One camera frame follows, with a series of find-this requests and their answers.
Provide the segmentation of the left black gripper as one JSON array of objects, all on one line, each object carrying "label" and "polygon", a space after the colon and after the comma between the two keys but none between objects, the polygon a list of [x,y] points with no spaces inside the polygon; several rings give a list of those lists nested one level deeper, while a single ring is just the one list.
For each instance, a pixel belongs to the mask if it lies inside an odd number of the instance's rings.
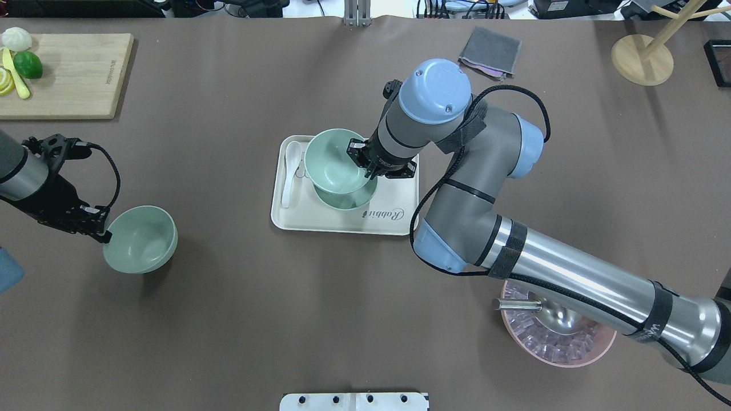
[{"label": "left black gripper", "polygon": [[49,175],[33,195],[23,199],[23,213],[48,227],[88,234],[100,244],[109,244],[113,233],[95,224],[106,224],[111,207],[91,207],[81,200],[73,185],[62,176]]}]

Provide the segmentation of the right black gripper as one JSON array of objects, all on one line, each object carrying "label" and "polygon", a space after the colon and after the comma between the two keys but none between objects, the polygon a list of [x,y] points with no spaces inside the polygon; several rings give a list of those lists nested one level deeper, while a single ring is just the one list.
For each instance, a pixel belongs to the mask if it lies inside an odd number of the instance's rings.
[{"label": "right black gripper", "polygon": [[368,140],[350,139],[347,154],[356,166],[365,169],[364,177],[369,180],[378,176],[387,179],[412,179],[417,171],[413,156],[399,157],[389,153],[378,137]]}]

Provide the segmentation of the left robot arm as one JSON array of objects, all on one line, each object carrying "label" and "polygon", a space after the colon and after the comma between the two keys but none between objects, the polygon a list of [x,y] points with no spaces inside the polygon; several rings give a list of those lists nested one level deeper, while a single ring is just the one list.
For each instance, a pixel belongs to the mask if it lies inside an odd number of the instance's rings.
[{"label": "left robot arm", "polygon": [[[108,244],[112,232],[107,218],[121,188],[117,166],[102,146],[55,134],[19,143],[2,132],[1,198],[39,224],[71,234],[92,237]],[[75,187],[60,175],[67,160],[87,159],[98,150],[110,162],[117,187],[107,205],[90,206],[78,197]]]}]

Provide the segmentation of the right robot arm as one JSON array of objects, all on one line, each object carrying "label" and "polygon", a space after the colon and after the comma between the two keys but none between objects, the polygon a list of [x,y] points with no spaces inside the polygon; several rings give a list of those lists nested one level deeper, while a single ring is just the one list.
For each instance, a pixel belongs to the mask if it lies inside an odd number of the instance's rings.
[{"label": "right robot arm", "polygon": [[347,153],[365,176],[410,179],[429,143],[452,154],[411,225],[413,252],[437,271],[522,283],[538,296],[653,348],[702,387],[729,383],[729,278],[715,297],[686,297],[503,217],[493,205],[506,179],[531,171],[551,135],[543,101],[515,85],[474,95],[467,74],[433,58],[382,91],[373,135]]}]

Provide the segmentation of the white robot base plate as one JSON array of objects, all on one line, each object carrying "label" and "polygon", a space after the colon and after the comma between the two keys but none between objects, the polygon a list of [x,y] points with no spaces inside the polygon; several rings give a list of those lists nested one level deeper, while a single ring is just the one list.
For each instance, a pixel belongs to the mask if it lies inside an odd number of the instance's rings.
[{"label": "white robot base plate", "polygon": [[430,410],[427,393],[417,391],[289,393],[279,410]]}]

